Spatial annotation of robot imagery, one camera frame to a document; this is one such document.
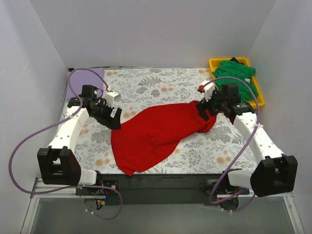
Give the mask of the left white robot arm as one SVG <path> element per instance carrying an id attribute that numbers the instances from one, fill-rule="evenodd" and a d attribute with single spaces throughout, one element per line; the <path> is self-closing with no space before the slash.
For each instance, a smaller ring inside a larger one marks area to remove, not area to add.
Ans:
<path id="1" fill-rule="evenodd" d="M 90 117 L 110 130 L 121 128 L 122 110 L 117 108 L 115 115 L 111 115 L 113 104 L 119 98 L 120 93 L 111 90 L 98 97 L 97 87 L 83 85 L 81 94 L 69 100 L 67 121 L 61 124 L 48 147 L 40 148 L 37 153 L 41 177 L 45 184 L 87 185 L 88 191 L 93 195 L 103 191 L 104 184 L 97 179 L 98 172 L 83 169 L 74 151 L 82 127 Z"/>

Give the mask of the red t shirt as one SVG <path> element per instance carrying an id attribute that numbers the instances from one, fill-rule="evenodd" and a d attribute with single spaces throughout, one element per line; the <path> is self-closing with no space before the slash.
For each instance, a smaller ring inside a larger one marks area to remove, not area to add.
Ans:
<path id="1" fill-rule="evenodd" d="M 205 121 L 197 101 L 149 107 L 111 132 L 111 146 L 118 168 L 132 176 L 165 160 L 179 142 L 194 133 L 206 133 L 216 117 Z"/>

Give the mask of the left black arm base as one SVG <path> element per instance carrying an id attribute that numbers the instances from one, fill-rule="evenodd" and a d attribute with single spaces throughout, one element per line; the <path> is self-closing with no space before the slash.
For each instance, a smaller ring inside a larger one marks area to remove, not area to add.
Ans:
<path id="1" fill-rule="evenodd" d="M 119 189 L 119 181 L 118 180 L 101 180 L 97 185 L 79 185 L 76 188 L 75 195 L 117 195 L 116 192 L 112 191 Z"/>

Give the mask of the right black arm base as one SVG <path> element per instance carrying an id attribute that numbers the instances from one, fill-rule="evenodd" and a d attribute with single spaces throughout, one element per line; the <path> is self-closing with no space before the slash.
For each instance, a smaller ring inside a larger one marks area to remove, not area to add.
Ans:
<path id="1" fill-rule="evenodd" d="M 215 184 L 216 184 L 216 182 L 217 182 L 216 180 L 205 180 L 199 184 L 199 188 L 203 193 L 210 195 Z M 214 195 L 233 195 L 233 194 L 238 193 L 240 191 L 242 191 L 243 195 L 248 195 L 250 193 L 249 190 L 246 190 L 244 188 L 234 187 L 231 185 L 220 183 L 218 185 Z"/>

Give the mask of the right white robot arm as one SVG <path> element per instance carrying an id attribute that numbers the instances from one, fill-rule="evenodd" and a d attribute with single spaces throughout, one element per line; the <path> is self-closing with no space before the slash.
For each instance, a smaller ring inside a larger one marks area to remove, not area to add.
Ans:
<path id="1" fill-rule="evenodd" d="M 226 169 L 220 178 L 220 187 L 227 194 L 238 187 L 251 189 L 258 197 L 292 192 L 298 162 L 294 156 L 282 152 L 259 123 L 254 108 L 241 102 L 237 83 L 225 83 L 216 90 L 211 81 L 199 85 L 205 97 L 197 104 L 199 115 L 208 120 L 209 115 L 223 113 L 245 138 L 257 167 L 254 171 Z"/>

